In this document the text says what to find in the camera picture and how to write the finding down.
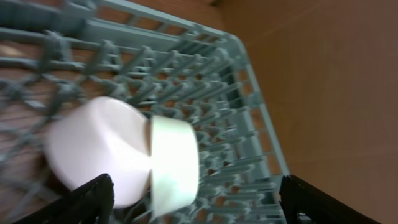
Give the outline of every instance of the plastic crate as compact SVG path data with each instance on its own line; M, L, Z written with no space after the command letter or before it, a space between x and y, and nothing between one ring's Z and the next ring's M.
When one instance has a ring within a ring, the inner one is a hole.
M126 20L97 18L99 7ZM155 26L136 27L140 18ZM0 136L2 169L18 166L17 157L40 156L40 136L51 121L89 98L112 96L148 116L189 121L197 131L197 200L157 222L285 223L277 192L289 170L237 37L123 0L65 1L60 9L8 0L0 1L0 40L25 49L0 57L0 134L15 138L11 144ZM26 117L29 126L16 124ZM3 220L20 218L35 198L57 198L45 185L49 175L48 169L35 179L2 173L1 184L26 191ZM112 221L130 223L149 212L144 197L115 210Z

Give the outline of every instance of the brown background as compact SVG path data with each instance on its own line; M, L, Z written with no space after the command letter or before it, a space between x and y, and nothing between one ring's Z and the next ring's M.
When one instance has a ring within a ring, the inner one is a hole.
M398 223L398 1L225 0L291 173Z

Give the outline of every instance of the brown surface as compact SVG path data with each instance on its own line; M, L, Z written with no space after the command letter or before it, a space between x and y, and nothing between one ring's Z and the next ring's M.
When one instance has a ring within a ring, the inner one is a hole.
M35 0L35 2L42 2L49 6L60 7L60 1L48 1L48 0ZM201 1L196 0L156 0L156 1L134 1L139 4L143 4L147 7L154 8L169 14L172 14L183 19L188 19L199 24L214 27L215 29L223 29L223 23L221 16L217 9L205 4ZM100 9L101 16L107 17L108 19L114 19L115 21L121 20L124 14L118 14L111 11ZM138 23L146 29L154 28L154 22L149 20L141 20ZM181 32L178 27L169 27L166 33L177 34ZM24 57L37 59L40 55L40 47L34 45L21 45L12 42L0 42L0 56L2 57ZM86 62L89 60L92 51L89 50L74 50L72 52L73 58L79 62ZM122 54L123 61L131 58L131 55ZM0 78L8 78L11 80L17 80L21 77L26 76L30 71L21 69L0 69ZM65 71L51 72L52 75L57 78L73 79L78 74ZM103 72L97 74L101 78L110 78L113 75L109 72ZM88 82L83 87L87 92L87 97L92 98L99 94L100 90L92 83ZM29 87L29 90L34 93L33 98L41 101L43 104L47 104L48 100L53 93L55 85L46 81L35 83ZM73 104L65 105L63 114L67 114L74 106ZM36 122L40 115L28 109L26 106L20 103L13 103L11 106L1 111L0 123L8 125L10 127L19 128L26 130L30 125ZM47 127L41 128L37 131L36 135L41 136L45 132ZM12 136L0 134L0 152L7 151L10 147L15 145L15 139ZM40 170L45 166L44 158L41 153L32 152L30 147L25 147L13 160L9 161L5 167L2 167L1 174L13 177L20 180L37 180ZM60 194L65 192L62 185L54 178L51 178L46 184L51 189L57 189ZM0 185L0 220L4 218L7 212L12 209L15 204L23 197L25 192L15 190L10 187ZM33 212L40 207L44 206L45 203L41 202L37 198L34 199L33 203L30 203L22 214L28 214Z
M398 223L397 7L221 5L227 31L249 52L291 173L382 223Z

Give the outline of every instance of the dish rack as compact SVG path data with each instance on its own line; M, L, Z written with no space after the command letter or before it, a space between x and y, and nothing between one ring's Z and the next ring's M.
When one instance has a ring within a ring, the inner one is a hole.
M154 222L285 223L277 193L289 170L237 37L123 0L42 3L0 1L0 198L18 195L3 221L60 196L40 161L49 123L111 96L196 130L197 200ZM15 171L25 163L38 172ZM111 223L148 222L149 196Z

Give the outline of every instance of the brown wall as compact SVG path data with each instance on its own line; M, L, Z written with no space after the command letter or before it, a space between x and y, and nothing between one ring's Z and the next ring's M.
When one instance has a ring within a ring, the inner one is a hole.
M224 0L291 173L398 223L398 1Z

